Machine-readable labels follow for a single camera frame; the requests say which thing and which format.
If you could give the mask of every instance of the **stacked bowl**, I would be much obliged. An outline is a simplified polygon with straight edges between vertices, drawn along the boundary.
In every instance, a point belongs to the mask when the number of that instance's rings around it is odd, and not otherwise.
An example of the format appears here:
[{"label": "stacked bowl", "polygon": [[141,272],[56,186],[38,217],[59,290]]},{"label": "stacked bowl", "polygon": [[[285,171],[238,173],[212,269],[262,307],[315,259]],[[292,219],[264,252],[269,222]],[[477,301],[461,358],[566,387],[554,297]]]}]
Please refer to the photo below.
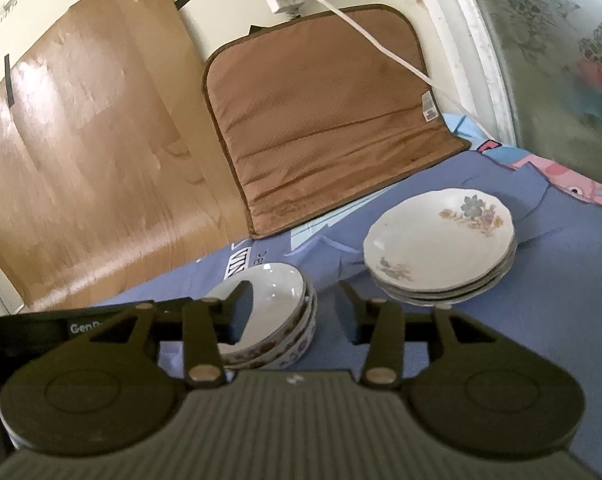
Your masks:
[{"label": "stacked bowl", "polygon": [[290,366],[307,351],[315,336],[316,291],[298,269],[274,263],[234,274],[207,297],[225,300],[244,281],[252,283],[252,313],[236,344],[219,344],[225,367],[251,370]]},{"label": "stacked bowl", "polygon": [[499,283],[516,250],[508,208],[469,189],[409,198],[383,213],[363,242],[366,266],[388,296],[441,308]]}]

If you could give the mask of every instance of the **white tag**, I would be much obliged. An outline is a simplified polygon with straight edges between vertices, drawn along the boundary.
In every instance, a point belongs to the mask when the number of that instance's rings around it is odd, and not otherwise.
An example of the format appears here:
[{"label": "white tag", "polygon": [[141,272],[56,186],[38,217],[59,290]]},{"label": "white tag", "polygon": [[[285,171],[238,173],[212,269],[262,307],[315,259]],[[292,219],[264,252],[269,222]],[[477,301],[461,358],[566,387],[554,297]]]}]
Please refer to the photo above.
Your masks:
[{"label": "white tag", "polygon": [[237,272],[241,272],[248,268],[250,265],[250,251],[252,251],[251,247],[245,247],[230,256],[227,267],[225,267],[224,280],[227,280],[230,276],[234,276]]},{"label": "white tag", "polygon": [[432,98],[430,90],[421,96],[421,102],[423,104],[423,116],[425,117],[425,121],[427,123],[439,117],[439,112],[437,107],[434,105],[434,99]]}]

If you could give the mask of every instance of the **gray ribbed surface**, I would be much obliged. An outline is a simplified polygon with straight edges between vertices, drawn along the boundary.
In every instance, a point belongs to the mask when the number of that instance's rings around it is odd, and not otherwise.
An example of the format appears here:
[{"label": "gray ribbed surface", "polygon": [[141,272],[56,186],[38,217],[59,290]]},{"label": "gray ribbed surface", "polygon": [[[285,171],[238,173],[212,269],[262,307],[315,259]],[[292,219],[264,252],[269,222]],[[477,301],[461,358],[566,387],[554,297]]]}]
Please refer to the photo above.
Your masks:
[{"label": "gray ribbed surface", "polygon": [[242,372],[217,391],[188,395],[159,433],[92,459],[24,450],[0,480],[592,480],[565,453],[492,463],[448,449],[415,424],[394,394],[348,372]]}]

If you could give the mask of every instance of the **white plate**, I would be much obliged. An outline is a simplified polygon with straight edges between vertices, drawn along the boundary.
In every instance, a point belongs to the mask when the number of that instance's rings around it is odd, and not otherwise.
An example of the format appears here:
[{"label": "white plate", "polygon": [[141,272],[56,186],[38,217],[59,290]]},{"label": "white plate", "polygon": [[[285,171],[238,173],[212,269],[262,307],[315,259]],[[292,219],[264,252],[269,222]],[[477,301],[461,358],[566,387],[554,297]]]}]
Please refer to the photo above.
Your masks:
[{"label": "white plate", "polygon": [[383,290],[388,296],[390,296],[390,298],[393,298],[393,300],[401,301],[402,303],[413,304],[415,306],[444,306],[445,307],[445,306],[449,306],[449,305],[453,305],[453,304],[457,304],[457,303],[462,303],[463,301],[471,300],[472,298],[476,298],[480,294],[487,292],[488,290],[490,290],[493,286],[495,286],[497,283],[499,283],[504,278],[504,276],[512,268],[513,263],[514,263],[514,257],[512,257],[511,259],[508,260],[508,264],[505,267],[504,271],[501,272],[500,274],[498,274],[497,276],[495,276],[492,280],[489,280],[487,283],[484,283],[482,286],[480,286],[479,288],[477,288],[475,290],[469,291],[465,294],[462,294],[462,295],[454,297],[454,298],[447,298],[446,300],[417,300],[415,298],[410,298],[409,296],[405,296],[403,294],[398,294],[396,292],[396,289],[391,290],[387,287],[387,285],[377,282],[376,280],[375,280],[375,283],[381,290]]},{"label": "white plate", "polygon": [[506,269],[510,269],[512,263],[514,261],[515,255],[517,252],[517,241],[513,241],[510,246],[510,250],[499,262],[499,264],[494,267],[490,272],[488,272],[482,278],[476,280],[476,282],[469,283],[468,285],[460,286],[459,288],[451,288],[445,292],[413,292],[412,290],[403,290],[398,286],[390,285],[389,283],[383,282],[383,280],[379,280],[377,276],[373,276],[373,279],[376,283],[380,283],[383,285],[383,290],[391,290],[394,294],[397,294],[401,297],[412,298],[414,300],[420,301],[446,301],[447,298],[457,298],[464,294],[469,294],[470,292],[474,292],[475,290],[481,288],[486,283],[491,282],[497,276],[502,276]]},{"label": "white plate", "polygon": [[424,193],[383,213],[367,233],[367,267],[384,282],[415,292],[444,292],[476,282],[508,252],[512,216],[478,190]]},{"label": "white plate", "polygon": [[287,264],[263,264],[237,272],[219,283],[207,297],[225,300],[244,280],[252,283],[252,313],[237,344],[219,344],[224,361],[254,351],[270,341],[276,346],[305,299],[303,276]]}]

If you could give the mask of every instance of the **frosted glass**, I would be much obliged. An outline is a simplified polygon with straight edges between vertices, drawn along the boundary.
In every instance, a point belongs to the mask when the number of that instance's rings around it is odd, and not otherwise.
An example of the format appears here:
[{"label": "frosted glass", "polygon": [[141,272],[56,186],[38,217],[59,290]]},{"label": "frosted glass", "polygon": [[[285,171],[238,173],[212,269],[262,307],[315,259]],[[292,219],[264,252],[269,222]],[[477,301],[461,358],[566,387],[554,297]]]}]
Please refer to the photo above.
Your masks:
[{"label": "frosted glass", "polygon": [[602,183],[602,0],[477,0],[518,144]]}]

